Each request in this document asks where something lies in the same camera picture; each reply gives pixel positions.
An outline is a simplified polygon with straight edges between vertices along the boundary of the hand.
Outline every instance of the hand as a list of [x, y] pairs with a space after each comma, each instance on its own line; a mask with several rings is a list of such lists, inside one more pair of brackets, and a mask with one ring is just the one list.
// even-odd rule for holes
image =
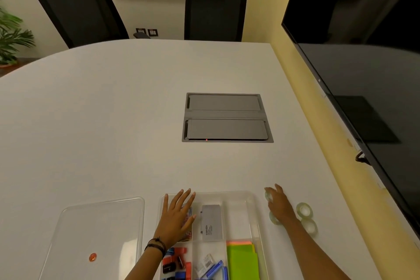
[[275, 184], [275, 186], [276, 190], [271, 187], [264, 188], [273, 198], [273, 202], [268, 202], [268, 208], [270, 208], [270, 211], [279, 220], [279, 222], [284, 225], [285, 223], [294, 221], [297, 218], [294, 214], [293, 207], [283, 192], [283, 188], [277, 184]]
[[188, 197], [191, 189], [188, 189], [186, 192], [184, 192], [184, 194], [183, 192], [184, 190], [181, 189], [179, 193], [176, 194], [176, 196], [172, 199], [169, 208], [168, 194], [165, 195], [165, 199], [163, 201], [162, 216], [160, 217], [160, 221], [157, 225], [153, 238], [159, 237], [160, 240], [166, 245], [166, 249], [169, 249], [175, 245], [188, 231], [191, 230], [192, 223], [197, 216], [192, 215], [183, 225], [185, 216], [195, 198], [195, 192], [193, 192], [185, 206], [182, 208], [182, 204]]

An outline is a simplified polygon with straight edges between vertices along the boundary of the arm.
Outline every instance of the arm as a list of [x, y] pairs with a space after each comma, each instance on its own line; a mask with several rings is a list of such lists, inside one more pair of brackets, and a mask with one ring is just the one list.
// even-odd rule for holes
[[[195, 192], [192, 193], [186, 205], [181, 208], [191, 190], [189, 189], [185, 193], [183, 192], [181, 190], [174, 197], [169, 207], [167, 194], [163, 201], [162, 216], [153, 238], [160, 238], [165, 244], [166, 249], [175, 245], [191, 229], [196, 217], [196, 215], [192, 215], [184, 224], [184, 218], [195, 198]], [[163, 247], [158, 241], [151, 240], [149, 243]], [[162, 252], [159, 249], [153, 247], [146, 248], [144, 254], [126, 277], [126, 280], [152, 280], [161, 261]]]
[[265, 190], [273, 197], [273, 202], [268, 203], [268, 208], [286, 228], [303, 278], [305, 280], [350, 280], [303, 228], [283, 189], [276, 184], [276, 190], [270, 187]]

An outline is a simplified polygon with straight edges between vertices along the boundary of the black television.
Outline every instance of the black television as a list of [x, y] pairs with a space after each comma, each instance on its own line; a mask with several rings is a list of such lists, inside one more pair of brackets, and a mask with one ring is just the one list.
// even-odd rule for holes
[[420, 238], [420, 0], [289, 0], [282, 25]]

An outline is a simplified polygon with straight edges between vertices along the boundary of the clear plastic lid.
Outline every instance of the clear plastic lid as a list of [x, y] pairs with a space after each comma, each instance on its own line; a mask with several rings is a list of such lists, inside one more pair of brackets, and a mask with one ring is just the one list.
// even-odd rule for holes
[[143, 198], [72, 206], [60, 214], [40, 280], [123, 280], [137, 262]]

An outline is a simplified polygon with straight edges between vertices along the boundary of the clear plastic tray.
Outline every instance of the clear plastic tray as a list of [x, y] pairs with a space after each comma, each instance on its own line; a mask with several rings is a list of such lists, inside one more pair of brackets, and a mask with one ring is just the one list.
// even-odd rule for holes
[[140, 197], [66, 208], [39, 279], [125, 279], [139, 258], [143, 214]]
[[[175, 194], [169, 195], [169, 203]], [[159, 212], [162, 212], [163, 198], [160, 198]], [[204, 242], [200, 232], [200, 211], [203, 205], [218, 204], [221, 207], [223, 240], [215, 242]], [[254, 195], [249, 191], [233, 192], [202, 192], [197, 193], [192, 205], [192, 213], [197, 215], [193, 224], [192, 240], [177, 243], [175, 247], [186, 247], [187, 253], [184, 255], [185, 261], [192, 262], [192, 279], [198, 279], [195, 271], [197, 263], [207, 255], [211, 254], [217, 263], [222, 260], [228, 266], [226, 241], [250, 240], [255, 246], [258, 254], [258, 267], [260, 280], [268, 280], [267, 267], [261, 241], [260, 229], [258, 226], [257, 210]], [[173, 276], [173, 273], [164, 274], [162, 264], [160, 265], [159, 279]], [[218, 272], [215, 280], [222, 279], [222, 272]]]

